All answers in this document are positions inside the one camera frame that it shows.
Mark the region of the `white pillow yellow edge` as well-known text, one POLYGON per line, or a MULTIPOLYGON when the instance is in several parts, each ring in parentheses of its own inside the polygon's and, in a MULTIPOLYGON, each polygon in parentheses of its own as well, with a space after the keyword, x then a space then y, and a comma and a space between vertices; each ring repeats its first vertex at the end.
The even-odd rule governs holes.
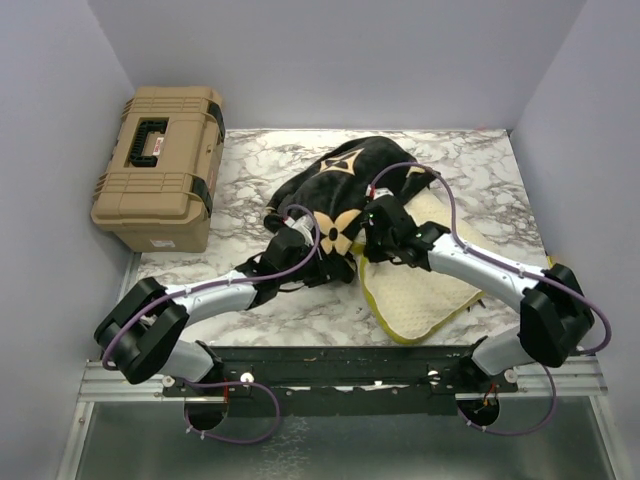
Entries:
POLYGON ((365 301, 385 333, 396 343, 417 344, 477 303, 484 292, 454 277, 364 256, 365 233, 350 252, 355 256, 365 301))

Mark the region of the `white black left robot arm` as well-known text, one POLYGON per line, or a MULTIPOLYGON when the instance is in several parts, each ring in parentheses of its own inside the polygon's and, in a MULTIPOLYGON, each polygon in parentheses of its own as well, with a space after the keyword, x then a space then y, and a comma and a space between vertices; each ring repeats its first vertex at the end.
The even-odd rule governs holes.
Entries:
POLYGON ((219 361, 208 347, 179 341, 190 322, 254 309, 283 292, 284 284, 350 283, 355 270, 351 254, 326 253, 301 232, 283 227, 264 251, 216 279, 173 287, 153 277, 138 281, 98 325, 94 340, 102 360, 131 384, 165 370, 185 377, 195 392, 210 394, 220 385, 219 361))

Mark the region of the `black yellow flower pillowcase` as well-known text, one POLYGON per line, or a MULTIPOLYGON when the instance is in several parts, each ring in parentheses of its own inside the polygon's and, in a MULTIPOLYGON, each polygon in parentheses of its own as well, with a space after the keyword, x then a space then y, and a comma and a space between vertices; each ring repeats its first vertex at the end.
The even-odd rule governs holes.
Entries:
POLYGON ((352 282, 356 265, 350 248, 361 230, 367 187, 386 188, 408 203, 436 180, 415 168, 416 162, 395 141, 369 136, 339 145, 282 184, 266 206, 267 230, 277 232, 284 225, 284 209, 297 204, 314 214, 320 231, 316 257, 285 281, 310 288, 331 281, 352 282))

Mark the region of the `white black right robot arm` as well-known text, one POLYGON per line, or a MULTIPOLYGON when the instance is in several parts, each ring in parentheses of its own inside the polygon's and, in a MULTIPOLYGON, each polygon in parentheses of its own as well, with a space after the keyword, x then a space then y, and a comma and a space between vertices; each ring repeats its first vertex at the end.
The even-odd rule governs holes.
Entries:
POLYGON ((562 366, 595 323, 575 275, 565 266, 535 268, 464 242, 454 226, 417 225, 392 195, 366 204, 363 227, 369 260, 453 277, 518 313, 518 326, 476 342, 460 365, 459 378, 469 390, 483 390, 511 367, 562 366))

